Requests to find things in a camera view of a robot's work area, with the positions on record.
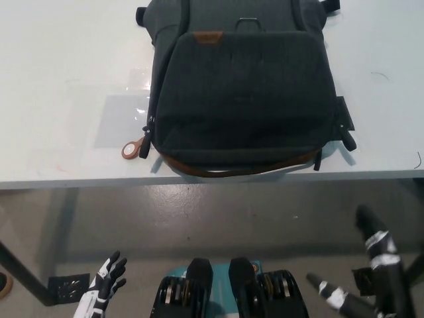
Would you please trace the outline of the white and black left hand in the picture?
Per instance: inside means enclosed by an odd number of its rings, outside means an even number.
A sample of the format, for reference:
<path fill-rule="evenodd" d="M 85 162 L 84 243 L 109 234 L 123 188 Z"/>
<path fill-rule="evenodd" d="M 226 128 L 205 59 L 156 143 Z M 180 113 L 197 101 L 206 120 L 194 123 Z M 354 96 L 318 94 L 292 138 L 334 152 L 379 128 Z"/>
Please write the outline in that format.
<path fill-rule="evenodd" d="M 125 273 L 127 259 L 119 260 L 121 253 L 115 251 L 96 273 L 88 290 L 82 295 L 73 318 L 104 318 L 107 306 L 117 290 L 127 280 Z"/>

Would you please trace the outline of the black taped right hand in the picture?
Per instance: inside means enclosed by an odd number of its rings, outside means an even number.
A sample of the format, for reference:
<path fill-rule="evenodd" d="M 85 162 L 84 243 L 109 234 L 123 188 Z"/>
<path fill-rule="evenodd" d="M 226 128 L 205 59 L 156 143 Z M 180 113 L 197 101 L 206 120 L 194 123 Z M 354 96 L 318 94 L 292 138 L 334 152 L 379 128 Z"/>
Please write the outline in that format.
<path fill-rule="evenodd" d="M 355 225 L 370 258 L 375 304 L 369 304 L 317 274 L 308 273 L 307 281 L 327 305 L 343 317 L 415 317 L 403 262 L 387 226 L 366 205 L 358 206 Z"/>

